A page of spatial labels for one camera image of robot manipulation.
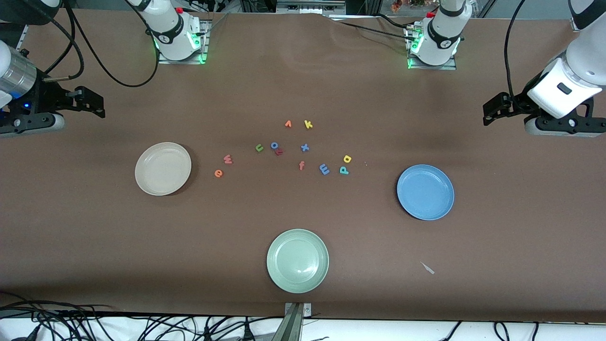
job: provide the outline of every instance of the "table surface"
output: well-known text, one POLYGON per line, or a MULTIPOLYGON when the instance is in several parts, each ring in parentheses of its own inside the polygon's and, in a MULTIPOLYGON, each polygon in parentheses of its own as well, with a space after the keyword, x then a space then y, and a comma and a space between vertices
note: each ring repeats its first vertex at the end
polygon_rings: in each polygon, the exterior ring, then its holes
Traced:
MULTIPOLYGON (((153 49, 134 13, 76 14, 118 78, 146 79, 153 49)), ((205 65, 160 65, 137 89, 112 82, 81 43, 86 70, 63 86, 101 94, 107 117, 66 112, 62 132, 0 141, 0 288, 123 311, 268 316, 296 301, 323 317, 603 320, 606 143, 527 135, 521 117, 482 125, 482 105, 507 88, 507 24, 471 20, 458 70, 438 72, 408 70, 397 38, 319 15, 229 15, 205 65), (134 168, 163 141, 185 146, 193 171, 177 193, 153 197, 134 168), (454 184, 438 221, 396 198, 398 176, 419 163, 454 184), (265 266, 271 241, 294 228, 330 253, 324 282, 300 295, 265 266)), ((515 89, 573 38, 567 21, 517 22, 515 89)), ((66 43, 46 25, 24 47, 44 68, 66 43)), ((77 68, 71 52, 52 75, 77 68)))

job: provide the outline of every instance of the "plate rim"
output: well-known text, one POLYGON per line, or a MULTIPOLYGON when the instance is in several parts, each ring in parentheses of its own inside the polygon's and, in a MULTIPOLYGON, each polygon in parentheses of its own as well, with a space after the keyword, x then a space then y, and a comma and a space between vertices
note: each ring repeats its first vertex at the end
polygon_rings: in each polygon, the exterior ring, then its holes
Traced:
POLYGON ((271 242, 269 248, 267 249, 267 258, 265 261, 265 266, 267 268, 267 272, 269 273, 269 277, 271 278, 271 281, 280 289, 289 292, 291 294, 304 294, 306 292, 310 292, 314 289, 316 289, 320 284, 322 284, 322 282, 324 281, 324 279, 326 278, 326 275, 328 274, 328 268, 330 267, 330 254, 328 253, 328 247, 326 247, 326 243, 324 243, 324 241, 322 240, 322 238, 320 238, 320 236, 318 236, 317 234, 315 234, 312 231, 309 231, 307 229, 290 229, 290 230, 286 230, 282 233, 280 233, 276 238, 273 239, 273 241, 271 242), (285 234, 290 234, 290 233, 294 233, 294 232, 303 232, 307 235, 313 236, 315 238, 317 238, 321 245, 324 247, 325 253, 326 253, 326 270, 324 271, 324 273, 321 275, 321 277, 318 280, 318 283, 316 285, 314 285, 312 288, 305 290, 305 291, 292 291, 286 288, 283 288, 281 285, 276 283, 276 280, 274 279, 274 277, 272 276, 272 271, 270 270, 270 260, 271 260, 271 249, 272 247, 274 247, 276 241, 278 239, 280 239, 280 237, 282 237, 285 234))
POLYGON ((414 218, 417 218, 417 219, 420 219, 420 220, 425 220, 425 221, 433 221, 433 220, 438 220, 438 219, 444 218, 450 212, 450 210, 452 210, 453 206, 455 205, 455 187, 453 186, 452 181, 450 180, 450 178, 448 177, 448 175, 446 175, 446 173, 444 173, 444 171, 442 171, 440 168, 438 168, 436 166, 432 166, 430 164, 420 163, 420 164, 414 164, 414 165, 406 168, 400 174, 400 176, 398 178, 398 182, 396 183, 396 195, 398 196, 398 202, 400 202, 400 206, 402 206, 402 208, 404 208, 404 210, 406 212, 408 212, 408 214, 412 215, 414 218), (425 217, 419 216, 418 214, 414 214, 414 213, 410 212, 405 207, 405 205, 402 202, 402 199, 400 198, 400 193, 398 191, 398 187, 399 187, 400 182, 403 181, 402 177, 404 176, 404 174, 406 174, 406 172, 410 173, 411 171, 414 171, 414 168, 417 168, 417 167, 419 167, 419 168, 421 168, 421 167, 423 167, 423 168, 429 168, 429 169, 431 169, 434 172, 437 171, 438 173, 442 174, 446 178, 446 180, 448 180, 447 186, 450 188, 450 192, 452 193, 452 201, 451 201, 448 209, 445 210, 444 214, 442 214, 442 215, 440 215, 438 217, 435 217, 435 218, 433 218, 433 217, 432 218, 425 218, 425 217))
POLYGON ((187 182, 187 180, 189 179, 191 175, 191 156, 189 154, 189 152, 187 151, 187 149, 185 149, 184 146, 181 146, 178 143, 175 142, 160 142, 160 143, 156 143, 152 146, 150 146, 149 148, 147 148, 143 153, 141 153, 141 155, 139 156, 139 158, 137 159, 137 163, 135 164, 135 182, 137 182, 137 186, 139 186, 139 188, 149 194, 149 195, 154 195, 155 197, 162 197, 164 195, 169 195, 172 193, 175 193, 176 191, 178 191, 181 187, 183 187, 183 185, 185 185, 185 183, 187 182), (187 163, 188 163, 188 170, 187 170, 187 176, 185 177, 185 181, 183 181, 182 184, 180 184, 175 190, 167 192, 167 193, 163 193, 163 194, 159 194, 159 193, 151 193, 149 191, 147 191, 146 189, 143 188, 143 186, 141 186, 141 182, 139 179, 139 177, 137 176, 137 169, 140 169, 140 167, 143 167, 143 161, 146 159, 146 157, 144 158, 144 156, 152 149, 158 147, 158 146, 171 146, 174 147, 175 149, 180 150, 181 152, 184 152, 185 155, 187 156, 187 163))

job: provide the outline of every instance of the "white floor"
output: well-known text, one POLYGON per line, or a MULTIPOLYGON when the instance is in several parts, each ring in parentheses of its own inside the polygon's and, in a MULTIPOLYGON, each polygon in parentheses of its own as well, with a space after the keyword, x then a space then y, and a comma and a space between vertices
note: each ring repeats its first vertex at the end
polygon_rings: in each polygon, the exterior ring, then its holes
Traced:
MULTIPOLYGON (((220 318, 212 318, 210 324, 217 322, 220 318)), ((197 330, 204 329, 206 317, 195 318, 196 326, 189 320, 183 327, 197 330)), ((233 318, 227 320, 223 326, 243 320, 233 318)), ((259 321, 251 324, 254 335, 260 336, 276 331, 280 324, 279 319, 259 321)), ((104 317, 101 319, 103 326, 114 341, 136 341, 145 328, 145 320, 131 320, 125 317, 104 317)), ((27 336, 37 323, 29 319, 4 319, 0 320, 0 341, 11 341, 17 337, 27 336)), ((306 320, 304 322, 301 341, 314 341, 326 338, 327 341, 356 341, 356 340, 383 340, 383 341, 440 341, 444 339, 455 325, 455 322, 432 322, 432 321, 378 321, 378 320, 306 320)), ((506 323, 511 341, 530 341, 533 332, 533 323, 506 323)), ((157 328, 150 333, 145 340, 155 340, 158 335, 166 330, 166 327, 157 328)), ((58 329, 60 333, 68 336, 66 329, 58 329)), ((93 323, 93 331, 98 341, 107 341, 109 338, 93 323)), ((242 336, 244 329, 240 328, 225 336, 222 340, 230 337, 242 336)), ((162 341, 189 341, 194 339, 191 333, 171 333, 162 337, 162 341)), ((500 341, 494 333, 491 322, 463 322, 457 329, 451 341, 500 341)), ((541 323, 536 336, 536 341, 604 341, 606 340, 606 326, 604 325, 577 325, 561 323, 541 323)), ((52 341, 49 331, 41 330, 37 341, 52 341)))

